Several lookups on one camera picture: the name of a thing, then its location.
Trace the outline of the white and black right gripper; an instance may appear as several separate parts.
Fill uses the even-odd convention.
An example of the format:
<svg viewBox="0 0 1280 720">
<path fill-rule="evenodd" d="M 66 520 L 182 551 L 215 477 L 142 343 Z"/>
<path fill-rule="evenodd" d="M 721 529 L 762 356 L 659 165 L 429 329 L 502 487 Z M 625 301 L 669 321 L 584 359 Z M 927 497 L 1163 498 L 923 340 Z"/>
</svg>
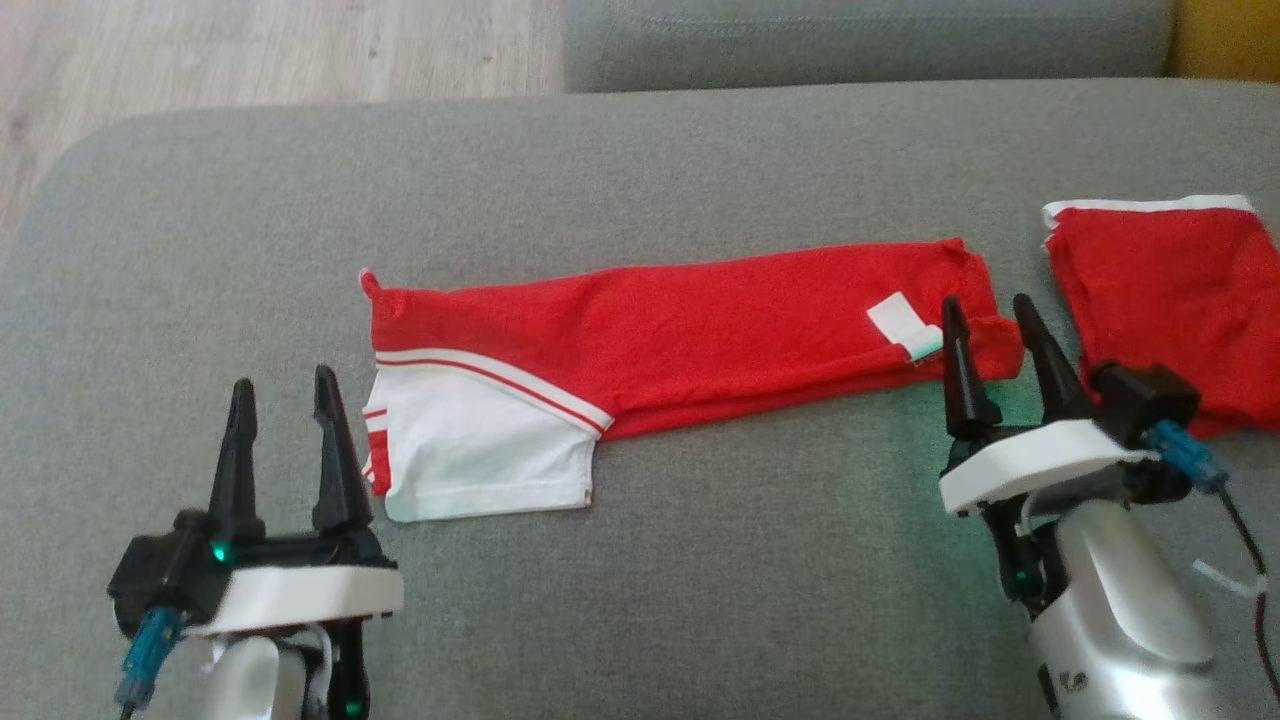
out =
<svg viewBox="0 0 1280 720">
<path fill-rule="evenodd" d="M 1014 297 L 1012 310 L 1033 361 L 1042 420 L 1052 423 L 998 439 L 946 471 L 940 493 L 952 515 L 1153 457 L 1151 450 L 1121 446 L 1092 420 L 1076 420 L 1093 418 L 1094 405 L 1075 368 L 1027 293 Z M 954 295 L 943 301 L 942 332 L 946 430 L 956 441 L 987 441 L 1002 414 L 986 393 L 970 329 Z"/>
</svg>

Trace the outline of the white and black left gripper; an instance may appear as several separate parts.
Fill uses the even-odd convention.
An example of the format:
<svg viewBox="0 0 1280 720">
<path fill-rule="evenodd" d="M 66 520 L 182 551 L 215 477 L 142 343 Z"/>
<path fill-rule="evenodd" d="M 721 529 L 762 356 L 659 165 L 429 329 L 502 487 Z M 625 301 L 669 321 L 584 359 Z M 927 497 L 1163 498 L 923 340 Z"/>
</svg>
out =
<svg viewBox="0 0 1280 720">
<path fill-rule="evenodd" d="M 209 502 L 220 538 L 214 556 L 230 569 L 230 579 L 218 610 L 205 623 L 189 623 L 187 637 L 269 633 L 402 610 L 398 564 L 371 530 L 361 530 L 372 523 L 372 510 L 337 374 L 328 365 L 315 368 L 314 419 L 323 442 L 312 528 L 342 534 L 265 538 L 253 473 L 255 388 L 250 378 L 234 383 Z"/>
</svg>

